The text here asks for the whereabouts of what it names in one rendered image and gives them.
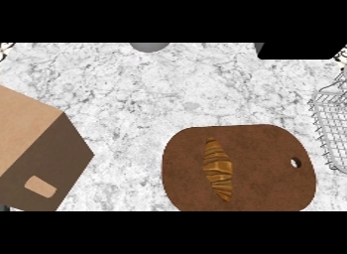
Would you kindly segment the brown wooden cutting board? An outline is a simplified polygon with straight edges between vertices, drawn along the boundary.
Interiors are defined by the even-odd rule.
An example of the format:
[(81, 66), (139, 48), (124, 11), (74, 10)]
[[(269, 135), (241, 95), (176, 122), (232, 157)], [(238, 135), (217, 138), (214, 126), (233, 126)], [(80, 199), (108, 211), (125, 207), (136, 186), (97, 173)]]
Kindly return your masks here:
[[(223, 201), (204, 172), (208, 138), (233, 162), (233, 197)], [(301, 210), (316, 193), (316, 175), (304, 147), (274, 125), (192, 127), (171, 138), (162, 156), (162, 183), (181, 210)]]

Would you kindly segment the golden brown croissant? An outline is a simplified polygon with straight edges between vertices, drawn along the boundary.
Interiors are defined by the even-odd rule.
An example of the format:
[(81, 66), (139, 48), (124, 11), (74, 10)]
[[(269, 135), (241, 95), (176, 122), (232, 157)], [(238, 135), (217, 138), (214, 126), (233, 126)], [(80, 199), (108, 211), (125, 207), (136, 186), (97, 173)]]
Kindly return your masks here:
[(212, 137), (208, 138), (205, 144), (204, 172), (215, 194), (223, 201), (232, 201), (235, 173), (233, 162), (220, 142)]

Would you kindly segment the grey rounded object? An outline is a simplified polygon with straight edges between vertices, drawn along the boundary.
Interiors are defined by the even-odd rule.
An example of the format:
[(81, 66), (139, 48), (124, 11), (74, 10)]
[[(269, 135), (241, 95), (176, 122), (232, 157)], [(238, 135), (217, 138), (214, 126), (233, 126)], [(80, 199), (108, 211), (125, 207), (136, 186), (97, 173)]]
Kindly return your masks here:
[(131, 43), (131, 46), (140, 52), (153, 53), (161, 51), (168, 46), (168, 43)]

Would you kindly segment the brown cardboard box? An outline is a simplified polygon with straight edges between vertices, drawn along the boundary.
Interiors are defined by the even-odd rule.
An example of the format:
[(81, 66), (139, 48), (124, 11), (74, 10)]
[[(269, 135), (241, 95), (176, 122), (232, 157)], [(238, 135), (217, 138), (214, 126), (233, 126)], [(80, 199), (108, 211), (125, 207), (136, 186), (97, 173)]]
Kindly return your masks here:
[(0, 85), (0, 203), (57, 209), (91, 158), (66, 113)]

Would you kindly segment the black flat appliance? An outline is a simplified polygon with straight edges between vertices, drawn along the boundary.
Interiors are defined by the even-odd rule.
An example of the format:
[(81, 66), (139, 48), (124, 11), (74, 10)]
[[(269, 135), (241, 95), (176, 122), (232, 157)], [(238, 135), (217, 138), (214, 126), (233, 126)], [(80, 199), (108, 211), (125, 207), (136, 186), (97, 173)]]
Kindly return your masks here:
[(261, 60), (329, 60), (344, 43), (255, 43)]

